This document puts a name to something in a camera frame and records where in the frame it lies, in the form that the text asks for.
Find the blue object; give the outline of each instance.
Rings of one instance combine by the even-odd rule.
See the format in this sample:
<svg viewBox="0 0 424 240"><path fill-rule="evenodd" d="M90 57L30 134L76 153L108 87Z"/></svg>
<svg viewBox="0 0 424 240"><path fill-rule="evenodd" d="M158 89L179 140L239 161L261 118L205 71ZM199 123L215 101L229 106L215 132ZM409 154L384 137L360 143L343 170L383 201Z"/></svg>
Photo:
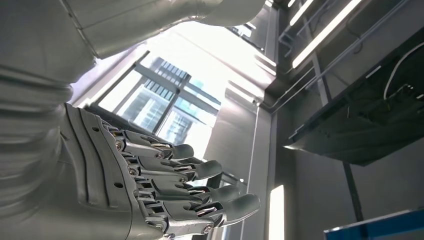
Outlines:
<svg viewBox="0 0 424 240"><path fill-rule="evenodd" d="M325 230L326 240L363 240L424 229L424 208L405 210L386 216Z"/></svg>

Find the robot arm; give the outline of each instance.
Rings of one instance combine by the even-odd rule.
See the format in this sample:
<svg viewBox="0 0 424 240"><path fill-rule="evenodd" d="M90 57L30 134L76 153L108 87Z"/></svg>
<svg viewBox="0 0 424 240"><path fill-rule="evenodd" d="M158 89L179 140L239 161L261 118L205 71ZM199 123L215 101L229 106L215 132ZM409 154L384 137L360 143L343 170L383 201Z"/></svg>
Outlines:
<svg viewBox="0 0 424 240"><path fill-rule="evenodd" d="M259 207L254 195L230 191L231 198L220 198L226 191L183 183L219 170L213 162L169 159L187 157L187 146L134 143L126 133L124 139L114 135L120 130L98 116L63 104L71 98L70 84L93 67L95 57L121 52L184 21L241 24L263 5L229 4L237 2L1 1L0 236L155 240L204 234L253 214ZM247 15L237 11L225 18L225 4L251 8ZM154 158L162 155L163 161Z"/></svg>

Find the cable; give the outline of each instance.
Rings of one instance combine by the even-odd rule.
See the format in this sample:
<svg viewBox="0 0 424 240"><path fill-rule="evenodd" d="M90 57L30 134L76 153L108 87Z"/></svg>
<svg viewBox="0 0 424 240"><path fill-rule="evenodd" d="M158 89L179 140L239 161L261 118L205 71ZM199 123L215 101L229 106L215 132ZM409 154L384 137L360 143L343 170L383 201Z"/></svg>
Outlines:
<svg viewBox="0 0 424 240"><path fill-rule="evenodd" d="M420 47L424 46L424 42L418 44L417 46L415 46L414 48L412 48L409 52L407 52L405 55L403 55L403 57L397 62L396 66L394 66L393 71L391 72L390 78L387 81L387 84L385 86L384 89L384 94L383 94L383 99L386 101L387 100L387 91L389 89L390 83L393 80L393 77L395 76L396 71L398 70L399 66L401 65L401 63L409 56L411 55L413 52L415 52L417 49L419 49Z"/></svg>
<svg viewBox="0 0 424 240"><path fill-rule="evenodd" d="M349 18L348 18L348 19L347 19L347 21L346 21L346 30L347 30L350 34L352 34L353 36L355 36L357 39L361 39L361 35L359 35L358 33L354 32L354 31L351 29L351 25L350 25L350 23L351 23L351 19L352 19L352 16L354 15L354 13L355 13L355 12L352 12L352 13L350 14ZM363 43L363 42L361 42L361 43L360 43L360 45L359 45L359 48L358 48L356 51L354 51L354 52L353 52L353 54L354 54L354 55L356 55L356 54L360 53L360 52L362 51L362 49L363 49L363 48L364 48L364 43Z"/></svg>

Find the bright light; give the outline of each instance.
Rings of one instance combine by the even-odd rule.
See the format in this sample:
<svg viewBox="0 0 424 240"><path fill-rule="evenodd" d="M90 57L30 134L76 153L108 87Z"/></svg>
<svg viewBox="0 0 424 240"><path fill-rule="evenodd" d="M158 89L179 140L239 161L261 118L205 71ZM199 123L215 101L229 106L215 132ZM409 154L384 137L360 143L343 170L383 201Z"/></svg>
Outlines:
<svg viewBox="0 0 424 240"><path fill-rule="evenodd" d="M272 7L273 6L273 3L270 2L270 1L268 1L268 0L266 0L265 1L265 5L267 5L268 7Z"/></svg>
<svg viewBox="0 0 424 240"><path fill-rule="evenodd" d="M296 0L291 0L288 2L288 7L290 8L294 3L296 2Z"/></svg>
<svg viewBox="0 0 424 240"><path fill-rule="evenodd" d="M284 240L284 186L271 191L269 200L269 240Z"/></svg>
<svg viewBox="0 0 424 240"><path fill-rule="evenodd" d="M255 25L253 25L253 24L251 24L251 22L250 22L250 21L248 21L248 22L246 23L246 25L247 25L247 26L249 26L249 27L251 27L252 29L256 29L256 26L255 26Z"/></svg>
<svg viewBox="0 0 424 240"><path fill-rule="evenodd" d="M271 64L272 66L276 67L277 63L271 61L268 57L264 56L264 54L262 54L262 52L256 50L256 55L258 55L261 59L267 61L269 64Z"/></svg>
<svg viewBox="0 0 424 240"><path fill-rule="evenodd" d="M265 71L267 71L268 73L272 74L273 76L276 76L277 75L276 71L272 70L271 68L269 68L268 66L266 66L262 62L260 62L260 61L258 61L258 60L255 59L255 63L257 65L259 65L262 69L264 69Z"/></svg>
<svg viewBox="0 0 424 240"><path fill-rule="evenodd" d="M234 93L236 93L237 95L239 95L240 97L246 99L249 103L253 103L254 98L247 95L246 93L242 92L241 90L239 90L238 88L236 88L235 86L228 84L227 88L231 91L233 91Z"/></svg>
<svg viewBox="0 0 424 240"><path fill-rule="evenodd" d="M322 30L318 36L315 37L314 40L312 40L309 45L294 59L292 66L293 68L297 68L301 62L303 62L309 54L312 53L312 51L320 44L336 27L339 25L340 22L343 21L343 19L346 18L346 16L352 12L352 10L360 3L362 0L352 0L350 1L347 6L341 10L335 16L335 18Z"/></svg>
<svg viewBox="0 0 424 240"><path fill-rule="evenodd" d="M314 0L307 0L303 6L300 7L299 11L296 12L294 17L290 20L290 26L295 25L295 23L302 17L302 15L305 13L306 9L309 8L309 6L312 4Z"/></svg>

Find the black panel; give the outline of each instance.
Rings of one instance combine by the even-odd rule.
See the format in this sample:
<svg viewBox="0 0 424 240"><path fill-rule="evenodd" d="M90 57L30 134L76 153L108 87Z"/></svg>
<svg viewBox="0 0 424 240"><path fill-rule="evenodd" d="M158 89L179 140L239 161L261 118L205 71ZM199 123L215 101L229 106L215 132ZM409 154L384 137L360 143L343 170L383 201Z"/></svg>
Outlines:
<svg viewBox="0 0 424 240"><path fill-rule="evenodd" d="M424 137L424 47L403 61L387 101L383 99L397 62L421 42L423 29L318 111L283 145L363 166Z"/></svg>

